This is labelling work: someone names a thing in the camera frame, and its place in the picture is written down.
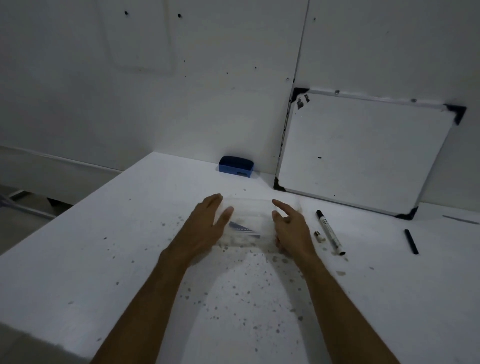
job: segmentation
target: person's right hand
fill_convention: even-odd
[[[297,265],[311,258],[318,257],[313,247],[310,230],[303,215],[278,200],[273,204],[286,212],[288,217],[283,218],[278,211],[272,211],[275,231],[281,248],[285,249]]]

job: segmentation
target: table top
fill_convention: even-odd
[[[420,204],[412,221],[272,189],[273,175],[151,153],[0,256],[0,321],[92,357],[205,196],[321,209],[347,254],[314,243],[402,363],[478,363],[480,214]],[[409,229],[414,255],[403,229]],[[329,363],[305,280],[271,246],[216,245],[185,274],[162,363]]]

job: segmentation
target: tiled floor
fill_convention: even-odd
[[[8,195],[15,189],[0,186],[0,194]],[[51,207],[45,197],[29,194],[17,203],[59,215],[69,206]],[[21,242],[28,235],[47,224],[49,220],[24,212],[0,207],[0,255]],[[77,357],[55,346],[11,328],[0,322],[0,364],[86,364],[88,360]]]

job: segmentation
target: person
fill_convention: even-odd
[[[206,197],[190,214],[171,244],[122,314],[92,364],[155,363],[177,290],[190,262],[222,236],[233,207],[214,224],[222,195]],[[342,291],[315,252],[301,213],[273,200],[288,215],[272,212],[280,251],[291,255],[304,275],[318,323],[333,364],[382,363],[398,360]]]

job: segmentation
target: black plastic corner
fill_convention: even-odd
[[[411,209],[411,211],[408,214],[398,214],[398,215],[395,215],[395,217],[401,218],[402,220],[412,220],[415,214],[417,213],[418,209],[419,209],[418,206],[414,207],[413,209]]]
[[[294,102],[297,99],[298,95],[304,94],[305,92],[308,92],[309,90],[310,90],[309,88],[295,87],[293,89],[292,99],[290,100],[290,102]]]
[[[277,191],[287,192],[285,188],[278,184],[278,178],[275,176],[275,181],[273,182],[273,189]]]
[[[448,111],[452,111],[455,113],[455,119],[454,119],[455,124],[460,125],[460,122],[462,121],[463,116],[465,115],[465,111],[467,111],[467,107],[459,106],[459,105],[450,105],[450,104],[444,104],[444,106],[447,107]]]

